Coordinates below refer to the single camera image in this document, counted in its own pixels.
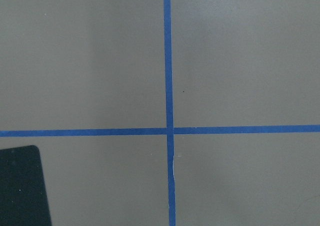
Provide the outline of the black mouse pad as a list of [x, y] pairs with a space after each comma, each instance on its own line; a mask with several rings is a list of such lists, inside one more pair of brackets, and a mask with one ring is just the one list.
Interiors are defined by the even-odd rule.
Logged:
[[35, 145], [0, 151], [0, 224], [52, 224], [40, 151]]

